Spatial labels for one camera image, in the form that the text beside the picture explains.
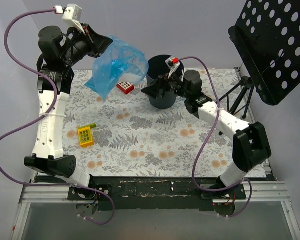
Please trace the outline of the dark grey trash bin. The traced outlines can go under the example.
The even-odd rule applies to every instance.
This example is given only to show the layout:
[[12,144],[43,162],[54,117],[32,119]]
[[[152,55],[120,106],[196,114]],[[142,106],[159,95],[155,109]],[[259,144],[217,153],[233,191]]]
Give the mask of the dark grey trash bin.
[[[171,55],[163,54],[152,57],[148,61],[148,72],[146,75],[147,86],[151,86],[153,82],[157,80],[157,78],[161,75],[168,74],[170,72],[170,68],[166,64],[166,60],[170,58]],[[154,99],[153,97],[146,94],[149,98],[150,104],[160,110],[166,110],[171,108],[177,99],[177,96],[173,93],[166,92],[164,96],[162,96],[163,90],[161,89],[159,92],[159,96]]]

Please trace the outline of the blue plastic trash bag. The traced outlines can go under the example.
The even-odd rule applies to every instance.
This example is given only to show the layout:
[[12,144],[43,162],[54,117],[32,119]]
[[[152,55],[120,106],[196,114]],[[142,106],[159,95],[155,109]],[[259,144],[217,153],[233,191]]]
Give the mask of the blue plastic trash bag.
[[103,100],[120,82],[137,85],[144,81],[149,70],[145,54],[114,35],[108,36],[112,43],[92,66],[92,77],[85,86],[99,94]]

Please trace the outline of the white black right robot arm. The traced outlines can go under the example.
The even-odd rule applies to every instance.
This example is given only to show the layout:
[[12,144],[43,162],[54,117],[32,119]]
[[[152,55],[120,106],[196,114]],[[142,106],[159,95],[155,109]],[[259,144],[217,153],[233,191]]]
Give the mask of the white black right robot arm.
[[154,100],[166,93],[184,98],[184,105],[190,114],[211,124],[213,130],[222,132],[232,141],[232,164],[218,177],[216,184],[207,189],[207,192],[227,199],[235,192],[234,187],[254,167],[266,161],[272,151],[266,129],[261,123],[249,123],[222,109],[203,93],[202,83],[197,71],[187,70],[183,79],[176,74],[160,75],[141,91]]

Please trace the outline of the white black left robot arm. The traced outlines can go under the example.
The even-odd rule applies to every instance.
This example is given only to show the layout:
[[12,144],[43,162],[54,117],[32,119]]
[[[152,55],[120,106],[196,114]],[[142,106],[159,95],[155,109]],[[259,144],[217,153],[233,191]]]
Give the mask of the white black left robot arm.
[[68,184],[80,186],[85,200],[96,196],[90,175],[77,168],[73,155],[65,155],[62,144],[64,118],[74,79],[72,67],[84,57],[100,57],[112,44],[109,37],[97,34],[89,24],[83,30],[70,27],[63,33],[57,26],[47,26],[39,34],[41,55],[37,61],[39,123],[36,142],[26,167],[57,177]]

